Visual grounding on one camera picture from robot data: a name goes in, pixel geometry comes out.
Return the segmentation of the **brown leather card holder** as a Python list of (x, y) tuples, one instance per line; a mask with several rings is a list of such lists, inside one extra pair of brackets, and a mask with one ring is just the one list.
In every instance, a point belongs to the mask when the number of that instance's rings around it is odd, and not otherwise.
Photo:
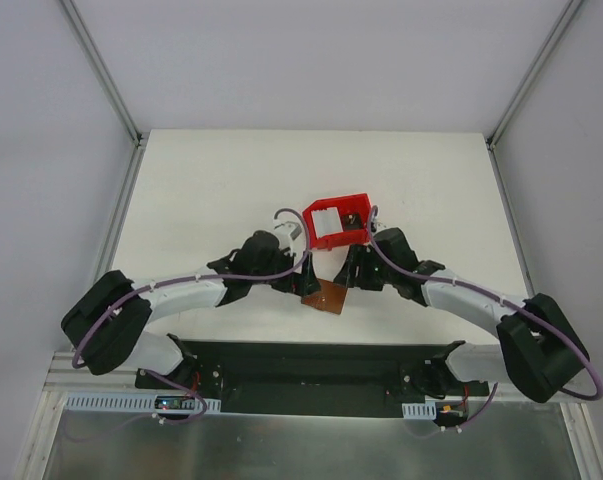
[(348, 289), (331, 281), (319, 280), (321, 289), (304, 296), (301, 303), (318, 311), (340, 315), (343, 311)]

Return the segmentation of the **red plastic bin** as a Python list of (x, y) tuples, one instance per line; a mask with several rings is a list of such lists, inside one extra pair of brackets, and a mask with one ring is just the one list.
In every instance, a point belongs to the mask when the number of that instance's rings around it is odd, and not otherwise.
[(315, 200), (302, 212), (312, 250), (332, 250), (366, 244), (371, 203), (366, 193)]

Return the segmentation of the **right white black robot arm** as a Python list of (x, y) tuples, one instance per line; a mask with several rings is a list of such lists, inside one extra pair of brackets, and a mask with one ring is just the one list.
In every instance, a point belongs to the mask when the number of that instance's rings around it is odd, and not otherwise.
[(454, 274), (433, 260), (420, 260), (399, 228), (373, 235), (370, 245), (352, 245), (334, 282), (381, 291), (387, 285), (409, 301), (448, 312), (499, 341), (504, 373), (528, 399), (545, 403), (585, 369), (589, 353), (559, 304), (549, 295), (505, 295)]

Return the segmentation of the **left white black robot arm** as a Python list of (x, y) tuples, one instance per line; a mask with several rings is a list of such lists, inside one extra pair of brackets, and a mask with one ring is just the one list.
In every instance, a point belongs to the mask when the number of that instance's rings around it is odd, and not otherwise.
[(135, 282), (109, 271), (62, 319), (62, 331), (75, 348), (72, 365), (95, 376), (129, 366), (156, 373), (169, 388), (183, 388), (193, 369), (183, 342), (174, 334), (148, 331), (148, 324), (237, 302), (255, 285), (299, 297), (320, 289), (310, 253), (296, 254), (290, 237), (263, 230), (226, 256), (176, 278)]

